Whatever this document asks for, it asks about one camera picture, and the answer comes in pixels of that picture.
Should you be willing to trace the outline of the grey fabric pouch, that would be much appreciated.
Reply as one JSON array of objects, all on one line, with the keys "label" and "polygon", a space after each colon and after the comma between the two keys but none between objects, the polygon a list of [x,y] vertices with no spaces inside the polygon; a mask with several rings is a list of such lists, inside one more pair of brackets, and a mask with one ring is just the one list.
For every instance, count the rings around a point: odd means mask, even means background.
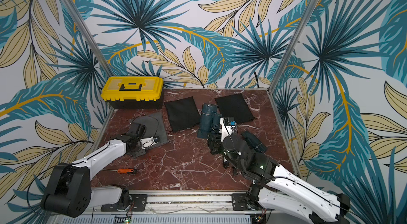
[{"label": "grey fabric pouch", "polygon": [[166,128],[162,117],[162,112],[150,115],[141,115],[133,119],[127,133],[138,136],[138,138],[159,137],[160,142],[147,149],[162,146],[168,142]]}]

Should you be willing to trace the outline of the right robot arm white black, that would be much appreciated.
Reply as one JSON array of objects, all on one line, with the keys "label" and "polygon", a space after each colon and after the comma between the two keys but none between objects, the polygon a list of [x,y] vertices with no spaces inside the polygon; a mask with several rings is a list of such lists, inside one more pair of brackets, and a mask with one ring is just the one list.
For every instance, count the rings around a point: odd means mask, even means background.
[{"label": "right robot arm white black", "polygon": [[211,153],[221,154],[245,179],[251,181],[243,204],[253,210],[277,210],[308,224],[347,224],[350,198],[331,194],[303,181],[283,165],[250,148],[239,135],[222,138],[209,134]]}]

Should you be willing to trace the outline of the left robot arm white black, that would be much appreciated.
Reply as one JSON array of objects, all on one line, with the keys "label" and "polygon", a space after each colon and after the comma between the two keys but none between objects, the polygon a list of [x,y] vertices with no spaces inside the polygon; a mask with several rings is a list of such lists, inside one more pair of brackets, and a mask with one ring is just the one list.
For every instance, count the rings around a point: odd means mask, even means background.
[{"label": "left robot arm white black", "polygon": [[111,139],[95,152],[72,163],[54,167],[42,197],[41,209],[76,218],[87,208],[116,205],[130,211],[134,205],[128,189],[117,186],[91,187],[91,180],[114,160],[135,152],[146,126],[132,123],[127,133]]}]

